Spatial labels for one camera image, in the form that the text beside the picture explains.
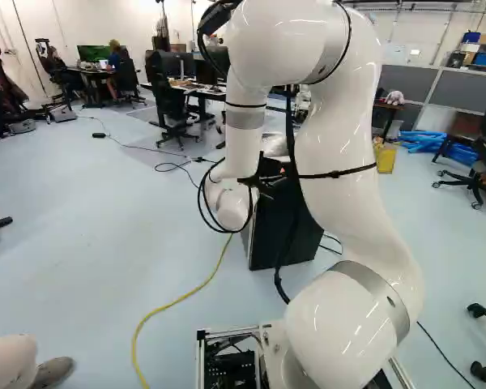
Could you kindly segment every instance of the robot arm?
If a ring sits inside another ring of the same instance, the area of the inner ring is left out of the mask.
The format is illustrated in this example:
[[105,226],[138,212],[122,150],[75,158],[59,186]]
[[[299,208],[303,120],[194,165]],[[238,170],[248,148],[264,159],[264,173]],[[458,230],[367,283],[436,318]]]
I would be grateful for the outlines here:
[[227,42],[227,155],[207,180],[208,205],[227,229],[245,223],[248,190],[225,190],[223,182],[256,172],[270,87],[310,84],[296,166],[310,213],[339,236],[345,254],[291,301],[286,329],[296,359],[321,389],[362,388],[416,322],[423,281],[384,210],[375,169],[310,176],[374,162],[379,41],[363,15],[331,1],[245,0],[232,15]]

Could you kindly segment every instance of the light blue floor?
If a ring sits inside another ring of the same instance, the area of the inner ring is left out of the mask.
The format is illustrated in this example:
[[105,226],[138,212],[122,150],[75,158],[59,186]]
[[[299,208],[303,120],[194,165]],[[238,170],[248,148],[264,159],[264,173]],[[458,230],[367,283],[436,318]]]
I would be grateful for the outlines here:
[[[80,114],[100,118],[123,143],[151,147],[158,137],[158,128],[112,110]],[[280,130],[283,119],[267,113],[271,130]],[[0,245],[0,336],[35,334],[40,361],[74,357],[77,370],[63,389],[139,387],[130,364],[135,326],[199,284],[226,239],[203,225],[183,172],[153,170],[183,157],[92,139],[98,131],[98,121],[79,119],[0,141],[0,216],[15,218]],[[187,143],[184,153],[210,149],[193,146]],[[424,271],[421,322],[471,378],[471,362],[486,363],[486,321],[464,310],[473,301],[486,305],[486,206],[472,210],[461,188],[433,189],[439,168],[430,160],[400,150],[394,174],[380,177],[381,189]],[[206,168],[188,166],[197,182]],[[337,260],[320,250],[313,263],[284,268],[284,287],[294,295]],[[143,371],[154,388],[193,387],[197,329],[243,327],[283,312],[272,272],[248,271],[235,237],[207,288],[145,326]],[[466,388],[419,328],[399,357],[418,388]]]

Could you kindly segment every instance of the chair wheel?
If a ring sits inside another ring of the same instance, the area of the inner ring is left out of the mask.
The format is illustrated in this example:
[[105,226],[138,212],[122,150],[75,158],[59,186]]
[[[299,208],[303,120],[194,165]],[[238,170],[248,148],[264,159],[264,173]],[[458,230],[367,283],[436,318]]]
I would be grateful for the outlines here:
[[486,383],[486,367],[483,367],[480,362],[473,362],[470,366],[470,372],[475,377]]
[[480,318],[481,316],[484,316],[485,313],[484,307],[478,303],[470,304],[467,307],[467,311],[473,318]]

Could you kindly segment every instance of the yellow container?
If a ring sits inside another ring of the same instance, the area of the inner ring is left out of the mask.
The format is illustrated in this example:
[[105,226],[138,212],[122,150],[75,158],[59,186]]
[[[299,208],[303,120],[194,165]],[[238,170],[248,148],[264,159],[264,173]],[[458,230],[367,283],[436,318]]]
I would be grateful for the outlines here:
[[396,162],[396,146],[389,143],[375,143],[374,155],[379,173],[392,173]]

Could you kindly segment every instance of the gray shoe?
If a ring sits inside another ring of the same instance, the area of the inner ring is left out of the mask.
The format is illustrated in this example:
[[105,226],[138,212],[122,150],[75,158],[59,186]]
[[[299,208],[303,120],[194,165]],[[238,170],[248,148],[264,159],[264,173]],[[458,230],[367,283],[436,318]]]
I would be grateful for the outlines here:
[[69,357],[54,358],[38,366],[34,383],[29,389],[49,389],[65,381],[74,370],[74,360]]

